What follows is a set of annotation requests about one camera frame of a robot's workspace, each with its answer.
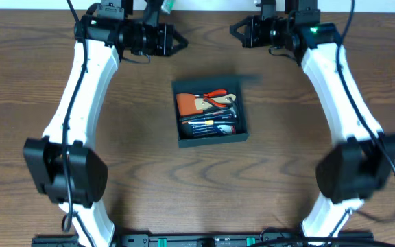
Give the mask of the black flip-lid box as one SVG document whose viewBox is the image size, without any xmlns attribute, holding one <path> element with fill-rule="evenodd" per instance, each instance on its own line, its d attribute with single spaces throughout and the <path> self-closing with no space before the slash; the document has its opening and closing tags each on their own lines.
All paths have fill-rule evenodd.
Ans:
<svg viewBox="0 0 395 247">
<path fill-rule="evenodd" d="M 173 100 L 176 112 L 176 125 L 178 127 L 178 145 L 181 148 L 195 147 L 199 145 L 210 145 L 220 143 L 232 143 L 245 141 L 248 137 L 248 125 L 245 108 L 243 105 L 243 96 L 241 94 L 241 86 L 244 82 L 253 82 L 259 79 L 256 75 L 221 75 L 207 78 L 194 78 L 187 80 L 176 80 L 172 82 Z M 220 136 L 220 137 L 204 137 L 189 138 L 187 137 L 178 124 L 180 118 L 178 106 L 176 103 L 176 94 L 189 93 L 200 95 L 210 93 L 217 89 L 226 89 L 228 93 L 237 96 L 235 103 L 238 107 L 238 118 L 240 126 L 236 128 L 236 134 Z"/>
</svg>

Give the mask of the red handled pliers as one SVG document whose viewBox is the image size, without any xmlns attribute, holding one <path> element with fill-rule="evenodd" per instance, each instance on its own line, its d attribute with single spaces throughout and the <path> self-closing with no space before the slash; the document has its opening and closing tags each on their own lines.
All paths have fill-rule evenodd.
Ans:
<svg viewBox="0 0 395 247">
<path fill-rule="evenodd" d="M 198 110 L 208 110 L 209 108 L 226 109 L 233 104 L 237 96 L 228 93 L 226 89 L 217 89 L 210 93 L 195 95 L 195 106 Z"/>
</svg>

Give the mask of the orange scraper wooden handle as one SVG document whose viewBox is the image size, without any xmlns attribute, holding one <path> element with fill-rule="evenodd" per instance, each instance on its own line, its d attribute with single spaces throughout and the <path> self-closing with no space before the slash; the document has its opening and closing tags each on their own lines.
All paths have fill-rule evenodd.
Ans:
<svg viewBox="0 0 395 247">
<path fill-rule="evenodd" d="M 231 102 L 236 100 L 235 94 L 226 94 L 218 97 L 204 97 L 189 93 L 176 94 L 176 103 L 181 117 L 201 114 L 206 110 L 227 109 Z"/>
</svg>

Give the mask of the steel claw hammer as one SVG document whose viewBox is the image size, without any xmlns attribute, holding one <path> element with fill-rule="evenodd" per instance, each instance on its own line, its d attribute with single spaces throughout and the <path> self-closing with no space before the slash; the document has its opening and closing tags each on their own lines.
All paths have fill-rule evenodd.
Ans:
<svg viewBox="0 0 395 247">
<path fill-rule="evenodd" d="M 179 119 L 178 124 L 182 125 L 184 121 L 203 121 L 203 120 L 222 120 L 222 119 L 234 119 L 237 124 L 235 127 L 240 126 L 240 121 L 238 118 L 238 107 L 236 103 L 228 106 L 226 109 L 213 110 L 210 112 L 194 115 L 191 117 L 182 117 Z"/>
</svg>

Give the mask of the blue red tool pack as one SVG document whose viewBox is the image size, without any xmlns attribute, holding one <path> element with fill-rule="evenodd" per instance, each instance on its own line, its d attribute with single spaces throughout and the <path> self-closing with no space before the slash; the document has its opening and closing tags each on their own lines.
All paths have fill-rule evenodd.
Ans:
<svg viewBox="0 0 395 247">
<path fill-rule="evenodd" d="M 236 128 L 231 124 L 189 124 L 181 125 L 183 133 L 189 138 L 220 137 L 236 134 Z"/>
</svg>

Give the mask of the black yellow handled screwdriver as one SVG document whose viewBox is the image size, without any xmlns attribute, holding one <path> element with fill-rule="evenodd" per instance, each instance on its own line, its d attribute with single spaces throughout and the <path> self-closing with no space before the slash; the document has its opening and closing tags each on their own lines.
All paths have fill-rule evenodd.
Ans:
<svg viewBox="0 0 395 247">
<path fill-rule="evenodd" d="M 237 122 L 234 119 L 222 119 L 222 120 L 203 120 L 203 121 L 184 121 L 184 124 L 189 125 L 203 125 L 203 126 L 219 126 L 219 125 L 228 125 L 234 126 Z"/>
</svg>

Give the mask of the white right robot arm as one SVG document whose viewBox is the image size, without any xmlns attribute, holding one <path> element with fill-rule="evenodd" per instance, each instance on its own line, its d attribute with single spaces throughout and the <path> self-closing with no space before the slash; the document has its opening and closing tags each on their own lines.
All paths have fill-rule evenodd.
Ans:
<svg viewBox="0 0 395 247">
<path fill-rule="evenodd" d="M 260 14 L 230 26 L 245 48 L 286 49 L 311 81 L 326 116 L 333 148 L 316 167 L 320 193 L 301 223 L 312 245 L 337 237 L 351 215 L 395 177 L 395 134 L 384 133 L 372 116 L 348 67 L 344 35 L 320 15 L 317 8 L 293 8 L 287 17 Z M 386 220 L 395 220 L 395 212 Z"/>
</svg>

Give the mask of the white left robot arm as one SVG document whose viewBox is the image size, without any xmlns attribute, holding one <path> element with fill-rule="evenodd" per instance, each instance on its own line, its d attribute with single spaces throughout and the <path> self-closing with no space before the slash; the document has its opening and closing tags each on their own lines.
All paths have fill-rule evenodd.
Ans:
<svg viewBox="0 0 395 247">
<path fill-rule="evenodd" d="M 123 52 L 171 56 L 188 45 L 173 25 L 85 14 L 75 25 L 75 55 L 56 113 L 23 156 L 39 193 L 64 210 L 81 246 L 111 246 L 115 225 L 102 200 L 108 168 L 96 155 L 95 132 L 110 81 Z"/>
</svg>

